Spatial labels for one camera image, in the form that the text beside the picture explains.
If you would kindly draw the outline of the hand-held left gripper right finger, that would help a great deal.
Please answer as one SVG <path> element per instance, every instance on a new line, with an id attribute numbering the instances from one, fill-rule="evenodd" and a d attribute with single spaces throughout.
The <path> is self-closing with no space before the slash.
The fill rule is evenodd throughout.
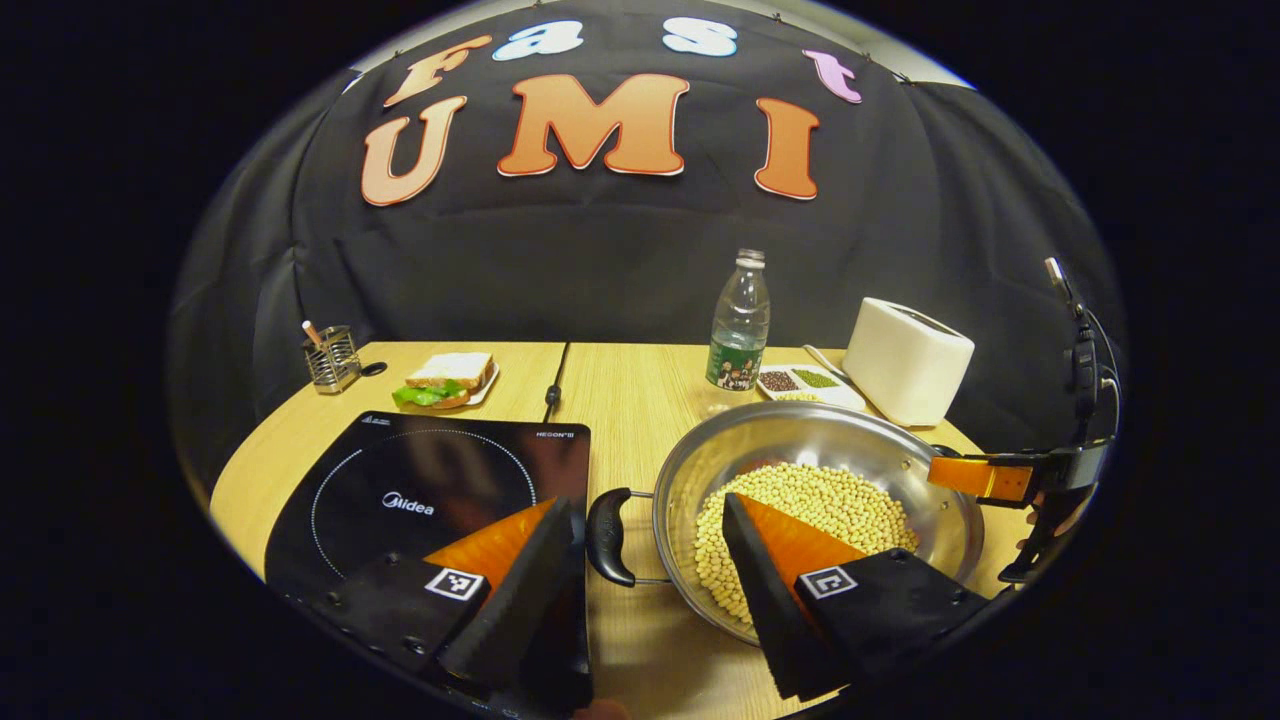
<path id="1" fill-rule="evenodd" d="M 776 689 L 803 701 L 899 675 L 987 600 L 914 553 L 864 553 L 745 495 L 722 533 Z"/>

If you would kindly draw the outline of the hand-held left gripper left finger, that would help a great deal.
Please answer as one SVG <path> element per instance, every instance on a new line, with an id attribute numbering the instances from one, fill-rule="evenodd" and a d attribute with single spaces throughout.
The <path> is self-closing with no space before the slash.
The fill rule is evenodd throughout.
<path id="1" fill-rule="evenodd" d="M 384 553 L 319 594 L 315 612 L 411 676 L 504 689 L 561 592 L 572 515 L 549 498 L 425 557 Z"/>

